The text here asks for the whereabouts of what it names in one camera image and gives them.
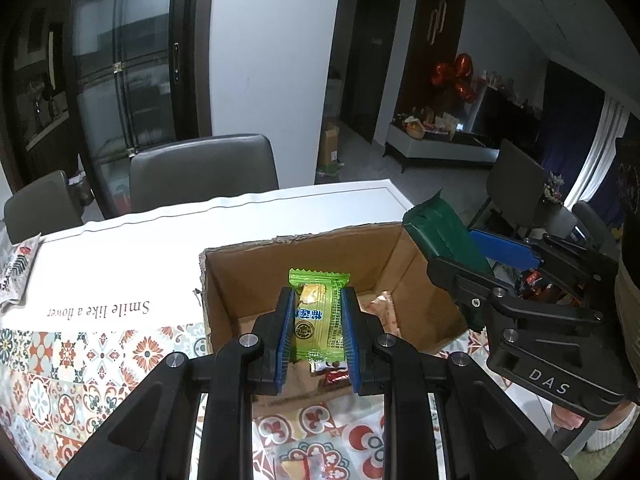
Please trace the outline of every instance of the white tabletop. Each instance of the white tabletop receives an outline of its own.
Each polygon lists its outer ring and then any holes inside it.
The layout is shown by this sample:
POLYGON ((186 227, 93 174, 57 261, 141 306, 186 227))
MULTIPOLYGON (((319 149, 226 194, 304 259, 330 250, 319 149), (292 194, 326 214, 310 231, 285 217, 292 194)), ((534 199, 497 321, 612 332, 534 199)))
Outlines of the white tabletop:
POLYGON ((0 318, 0 326, 89 332, 202 322, 193 291, 201 288, 204 249, 401 221, 411 207, 391 181, 379 180, 215 198, 89 222, 43 237, 23 305, 0 318), (123 314, 120 305, 131 303, 137 309, 123 314))

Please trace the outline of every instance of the green wrapper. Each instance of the green wrapper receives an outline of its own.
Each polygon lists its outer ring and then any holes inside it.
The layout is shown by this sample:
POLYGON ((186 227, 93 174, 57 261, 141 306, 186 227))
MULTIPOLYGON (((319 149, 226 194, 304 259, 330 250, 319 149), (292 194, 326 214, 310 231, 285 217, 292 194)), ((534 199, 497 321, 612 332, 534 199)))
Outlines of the green wrapper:
POLYGON ((344 360, 340 289, 349 283, 349 278, 349 274, 335 272, 289 271, 289 283, 298 295, 292 360, 344 360))

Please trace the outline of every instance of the red balloon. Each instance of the red balloon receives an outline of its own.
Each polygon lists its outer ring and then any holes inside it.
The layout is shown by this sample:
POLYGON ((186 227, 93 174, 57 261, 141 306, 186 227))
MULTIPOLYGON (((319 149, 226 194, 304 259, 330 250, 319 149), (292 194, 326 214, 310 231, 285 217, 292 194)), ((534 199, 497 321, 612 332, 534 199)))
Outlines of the red balloon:
POLYGON ((449 63, 438 63, 433 69, 431 83, 440 86, 455 76, 455 71, 449 63))
POLYGON ((474 64, 471 61, 471 56, 469 54, 459 54, 456 58, 455 66, 456 77, 471 79, 471 76, 474 74, 474 64))
POLYGON ((474 89, 471 88, 471 86, 469 86, 469 83, 467 83, 466 81, 458 79, 454 85, 454 88, 456 90, 456 94, 458 94, 458 97, 460 97, 463 101, 466 101, 467 103, 473 103, 476 100, 476 92, 474 92, 474 89))

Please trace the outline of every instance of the gray chair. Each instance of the gray chair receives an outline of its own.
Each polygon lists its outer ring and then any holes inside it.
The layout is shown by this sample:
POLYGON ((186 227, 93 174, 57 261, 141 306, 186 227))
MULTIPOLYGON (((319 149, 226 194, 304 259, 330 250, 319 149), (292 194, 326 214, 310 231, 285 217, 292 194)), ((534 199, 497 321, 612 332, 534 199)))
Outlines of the gray chair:
POLYGON ((620 252, 616 239, 591 206, 580 200, 574 204, 571 212, 578 220, 577 227, 584 236, 587 246, 617 261, 620 252))
POLYGON ((469 222, 473 228, 482 213, 494 203, 501 216, 514 227, 513 235, 519 228, 531 230, 543 227, 547 211, 540 204, 547 171, 529 155, 503 139, 500 153, 486 180, 489 196, 476 216, 469 222))
POLYGON ((82 213, 64 171, 31 182, 4 204, 4 223, 12 244, 82 225, 82 213))
POLYGON ((185 140, 140 152, 129 168, 134 213, 278 189, 269 139, 232 135, 185 140))

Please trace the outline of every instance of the chair leg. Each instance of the chair leg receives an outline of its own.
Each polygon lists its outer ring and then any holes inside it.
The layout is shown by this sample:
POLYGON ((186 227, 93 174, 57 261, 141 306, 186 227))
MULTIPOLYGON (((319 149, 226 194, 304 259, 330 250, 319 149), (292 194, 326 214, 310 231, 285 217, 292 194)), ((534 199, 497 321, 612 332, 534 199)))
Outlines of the chair leg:
POLYGON ((486 211, 486 209, 489 207, 490 203, 491 203, 491 199, 489 197, 487 197, 487 199, 484 201, 484 204, 482 204, 480 206, 480 209, 478 209, 478 212, 476 213, 476 216, 474 216, 473 220, 471 222, 469 222, 469 224, 466 226, 466 230, 467 231, 471 231, 471 229, 473 228, 474 224, 482 216, 482 213, 484 213, 486 211))

